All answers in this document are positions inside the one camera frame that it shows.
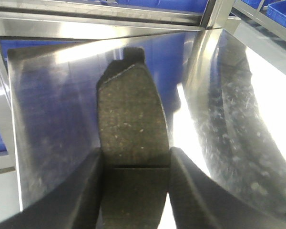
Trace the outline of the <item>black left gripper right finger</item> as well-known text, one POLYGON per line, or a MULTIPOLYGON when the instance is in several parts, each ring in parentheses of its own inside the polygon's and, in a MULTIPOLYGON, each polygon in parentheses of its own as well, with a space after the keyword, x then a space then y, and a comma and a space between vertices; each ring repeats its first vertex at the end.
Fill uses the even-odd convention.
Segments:
POLYGON ((184 152, 170 148, 169 197, 178 229, 286 229, 286 222, 236 198, 184 152))

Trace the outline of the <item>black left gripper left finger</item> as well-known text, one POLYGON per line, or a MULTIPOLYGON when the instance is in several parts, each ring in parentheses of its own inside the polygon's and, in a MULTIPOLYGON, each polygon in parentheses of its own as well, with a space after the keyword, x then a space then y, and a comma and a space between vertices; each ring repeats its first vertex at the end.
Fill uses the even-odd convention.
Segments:
POLYGON ((0 222, 0 229, 94 229, 101 202, 102 152, 93 150, 45 197, 0 222))

